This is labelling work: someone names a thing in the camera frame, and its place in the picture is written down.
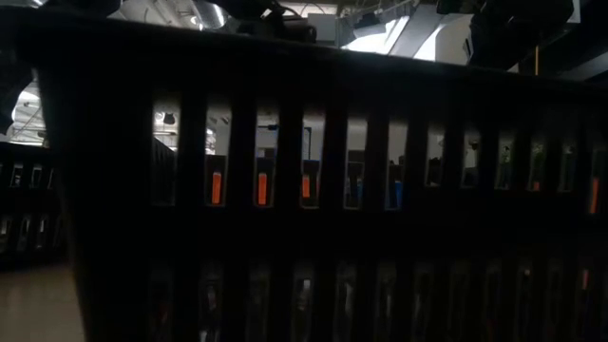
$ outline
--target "floor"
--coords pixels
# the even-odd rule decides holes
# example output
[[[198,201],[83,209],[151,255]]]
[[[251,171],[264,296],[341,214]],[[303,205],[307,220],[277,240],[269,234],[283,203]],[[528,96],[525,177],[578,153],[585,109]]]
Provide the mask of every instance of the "floor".
[[[0,273],[0,341],[84,340],[67,265]]]

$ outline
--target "laundry basket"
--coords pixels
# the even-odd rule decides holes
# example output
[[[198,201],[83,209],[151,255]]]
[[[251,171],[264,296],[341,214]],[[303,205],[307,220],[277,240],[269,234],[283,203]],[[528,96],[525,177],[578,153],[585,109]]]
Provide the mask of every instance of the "laundry basket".
[[[265,339],[293,339],[294,265],[313,265],[308,340],[341,340],[338,264],[355,269],[350,339],[597,341],[602,336],[605,91],[341,49],[2,9],[17,58],[42,91],[88,341],[150,339],[150,265],[172,270],[168,339],[200,338],[201,265],[222,265],[220,341],[249,340],[249,266],[269,265]],[[175,204],[153,203],[158,89],[180,94]],[[225,205],[204,199],[206,108],[229,99]],[[257,101],[278,103],[275,204],[254,205]],[[325,112],[318,208],[301,207],[302,119]],[[345,209],[348,119],[363,113],[362,205]],[[408,125],[400,207],[386,209],[388,130]],[[439,184],[428,132],[445,130]],[[479,132],[478,181],[463,186],[466,131]],[[497,186],[501,136],[511,181]],[[537,159],[535,141],[545,153]],[[564,145],[576,156],[563,186]],[[542,182],[532,167],[542,166]],[[378,300],[378,265],[394,268]],[[384,314],[379,308],[387,308]],[[388,334],[379,333],[387,327]]]

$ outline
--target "orange light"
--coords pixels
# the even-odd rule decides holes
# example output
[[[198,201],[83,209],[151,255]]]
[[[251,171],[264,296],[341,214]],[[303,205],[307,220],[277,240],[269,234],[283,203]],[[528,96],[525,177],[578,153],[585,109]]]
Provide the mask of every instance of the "orange light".
[[[221,174],[220,172],[213,173],[213,193],[211,196],[212,204],[219,204],[219,195],[221,194]]]
[[[257,175],[257,204],[266,205],[266,181],[268,176],[265,173]]]
[[[308,199],[311,196],[311,179],[308,175],[302,176],[302,197]]]
[[[592,187],[592,197],[591,197],[591,208],[589,208],[589,213],[595,214],[598,210],[598,192],[599,192],[599,178],[593,178],[593,187]]]
[[[589,270],[582,270],[582,289],[587,290],[587,285],[589,284]]]

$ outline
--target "ceiling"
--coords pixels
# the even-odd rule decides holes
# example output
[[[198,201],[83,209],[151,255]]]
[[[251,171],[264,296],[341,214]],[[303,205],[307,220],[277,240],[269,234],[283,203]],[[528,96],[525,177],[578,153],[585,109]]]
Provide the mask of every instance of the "ceiling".
[[[365,0],[324,0],[323,3],[284,2],[282,4],[301,13],[303,17],[308,16],[309,13],[333,14],[338,9],[362,9],[374,5],[372,2],[366,3]],[[605,26],[601,16],[605,13],[605,10],[608,10],[607,4],[608,2],[605,0],[581,1],[581,24],[574,26],[574,29],[567,33],[569,35],[565,35],[564,38],[543,46],[541,49],[541,69],[546,71],[546,74],[562,75],[576,80],[608,75],[608,59],[606,59],[608,38],[604,38],[608,35],[606,33],[608,30],[598,29]],[[393,45],[385,53],[410,58],[416,56],[418,58],[421,55],[421,50],[429,46],[428,43],[434,46],[434,35],[437,34],[437,31],[449,25],[459,16],[459,14],[437,14],[433,1],[422,1],[413,15],[406,17],[406,23],[401,27],[402,31],[398,32]],[[120,9],[109,17],[151,25],[200,29],[199,23],[194,19],[195,12],[191,0],[128,0],[124,1]],[[262,108],[259,124],[275,124],[275,107],[265,104]],[[159,99],[155,105],[155,112],[177,113],[177,123],[175,125],[155,123],[154,127],[155,131],[162,132],[162,134],[177,132],[179,129],[178,106],[171,104],[170,101]],[[225,104],[212,107],[208,116],[208,125],[213,127],[214,124],[226,124],[229,122],[229,112],[228,106]],[[313,115],[309,116],[310,119],[307,119],[305,125],[322,125],[323,120],[318,110],[313,110],[312,113]],[[44,122],[40,109],[40,99],[38,98],[38,87],[35,81],[19,97],[13,115],[14,125],[8,132],[11,141],[29,144],[41,144],[43,142]],[[177,139],[174,136],[162,135],[159,137],[167,145],[177,145]]]

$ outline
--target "duct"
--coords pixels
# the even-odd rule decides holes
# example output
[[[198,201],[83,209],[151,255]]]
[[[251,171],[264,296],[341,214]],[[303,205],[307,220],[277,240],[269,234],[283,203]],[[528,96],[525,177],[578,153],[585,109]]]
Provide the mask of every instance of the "duct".
[[[219,29],[226,24],[227,14],[218,5],[203,0],[192,0],[192,3],[202,29]]]

